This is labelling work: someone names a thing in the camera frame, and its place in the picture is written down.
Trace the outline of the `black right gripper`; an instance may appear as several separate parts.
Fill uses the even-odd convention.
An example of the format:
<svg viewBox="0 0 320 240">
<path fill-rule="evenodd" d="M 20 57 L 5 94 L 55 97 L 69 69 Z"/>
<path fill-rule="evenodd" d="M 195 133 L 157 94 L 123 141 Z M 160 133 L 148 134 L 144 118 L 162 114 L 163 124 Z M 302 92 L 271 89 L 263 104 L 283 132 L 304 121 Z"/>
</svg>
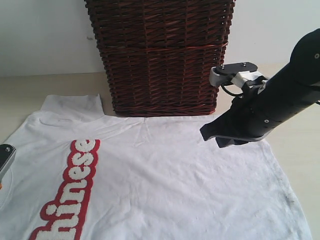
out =
<svg viewBox="0 0 320 240">
<path fill-rule="evenodd" d="M 276 74 L 263 85 L 244 86 L 230 110 L 200 128 L 204 141 L 219 148 L 258 142 L 288 119 L 288 76 Z"/>
</svg>

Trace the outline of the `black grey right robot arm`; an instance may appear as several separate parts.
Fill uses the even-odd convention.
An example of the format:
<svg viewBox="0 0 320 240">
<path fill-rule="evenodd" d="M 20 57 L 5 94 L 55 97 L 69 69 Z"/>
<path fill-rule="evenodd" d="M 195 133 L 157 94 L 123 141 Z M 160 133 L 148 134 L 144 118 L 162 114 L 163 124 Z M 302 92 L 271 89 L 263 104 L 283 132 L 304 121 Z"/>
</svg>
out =
<svg viewBox="0 0 320 240">
<path fill-rule="evenodd" d="M 233 96 L 230 109 L 200 128 L 220 148 L 264 139 L 276 127 L 320 101 L 320 31 L 303 36 L 289 62 L 271 78 L 251 62 L 210 69 L 209 82 Z"/>
</svg>

